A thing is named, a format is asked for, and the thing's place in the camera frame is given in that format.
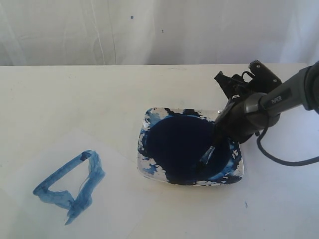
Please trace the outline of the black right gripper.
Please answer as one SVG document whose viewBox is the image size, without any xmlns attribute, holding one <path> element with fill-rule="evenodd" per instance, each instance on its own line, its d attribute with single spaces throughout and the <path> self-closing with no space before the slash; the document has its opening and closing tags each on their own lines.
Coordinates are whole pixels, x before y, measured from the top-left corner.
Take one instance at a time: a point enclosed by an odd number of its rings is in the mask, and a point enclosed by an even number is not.
<svg viewBox="0 0 319 239">
<path fill-rule="evenodd" d="M 242 73 L 241 75 L 235 74 L 229 77 L 220 71 L 214 77 L 214 80 L 218 83 L 229 102 L 240 97 L 247 98 L 249 95 L 257 92 L 249 82 L 244 80 L 244 75 L 245 73 Z"/>
</svg>

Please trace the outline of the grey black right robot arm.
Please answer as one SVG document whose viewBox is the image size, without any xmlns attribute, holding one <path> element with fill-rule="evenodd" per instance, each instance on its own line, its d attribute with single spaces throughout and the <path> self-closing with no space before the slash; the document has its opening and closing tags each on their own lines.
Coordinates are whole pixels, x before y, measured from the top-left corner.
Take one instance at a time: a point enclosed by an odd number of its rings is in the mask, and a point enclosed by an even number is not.
<svg viewBox="0 0 319 239">
<path fill-rule="evenodd" d="M 250 82 L 243 76 L 215 76 L 228 102 L 215 119 L 213 144 L 229 137 L 244 143 L 253 134 L 275 125 L 282 112 L 303 106 L 319 110 L 319 64 L 301 69 L 282 82 L 269 68 L 256 60 L 249 65 Z"/>
</svg>

